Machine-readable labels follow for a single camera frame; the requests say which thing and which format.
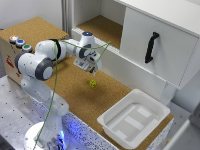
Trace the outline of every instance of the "gray floor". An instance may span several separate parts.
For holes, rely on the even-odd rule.
[[[3,60],[2,60],[2,57],[1,57],[1,50],[0,50],[0,78],[2,78],[5,75],[6,75],[6,72],[5,72],[5,69],[4,69]]]

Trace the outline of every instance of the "white plastic bin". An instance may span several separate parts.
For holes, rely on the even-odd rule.
[[[135,89],[97,120],[118,144],[135,149],[169,113],[169,108]]]

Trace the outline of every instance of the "small yellow-green object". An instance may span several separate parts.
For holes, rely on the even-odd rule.
[[[90,86],[91,87],[95,87],[97,85],[97,82],[96,81],[94,81],[94,80],[91,80],[90,81]]]

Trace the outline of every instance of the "cabinet door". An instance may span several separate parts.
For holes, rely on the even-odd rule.
[[[148,43],[153,32],[151,56],[145,63]],[[120,54],[154,74],[179,86],[198,38],[159,20],[126,8]]]

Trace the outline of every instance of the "black handle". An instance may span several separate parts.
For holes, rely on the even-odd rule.
[[[159,37],[159,34],[156,33],[156,32],[153,32],[153,36],[151,37],[151,39],[149,41],[147,53],[146,53],[146,56],[145,56],[145,63],[146,64],[153,60],[153,57],[151,57],[151,53],[152,53],[152,50],[153,50],[154,40],[158,37]]]

